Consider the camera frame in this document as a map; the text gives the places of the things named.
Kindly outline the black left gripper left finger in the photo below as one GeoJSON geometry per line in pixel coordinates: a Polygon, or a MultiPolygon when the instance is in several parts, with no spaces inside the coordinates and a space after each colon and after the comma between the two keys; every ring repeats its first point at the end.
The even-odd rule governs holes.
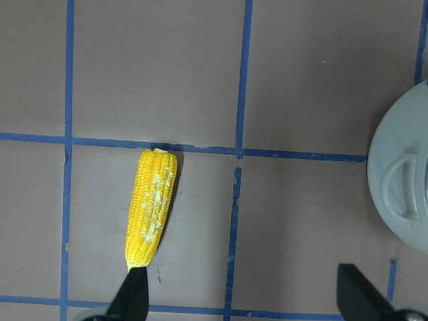
{"type": "Polygon", "coordinates": [[[148,277],[145,267],[131,268],[107,309],[105,320],[145,321],[148,316],[148,277]]]}

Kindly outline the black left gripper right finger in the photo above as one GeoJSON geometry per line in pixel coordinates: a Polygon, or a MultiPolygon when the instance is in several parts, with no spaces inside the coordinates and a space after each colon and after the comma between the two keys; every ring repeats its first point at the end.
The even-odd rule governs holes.
{"type": "Polygon", "coordinates": [[[337,269],[336,303],[345,320],[384,320],[395,309],[351,263],[340,263],[337,269]]]}

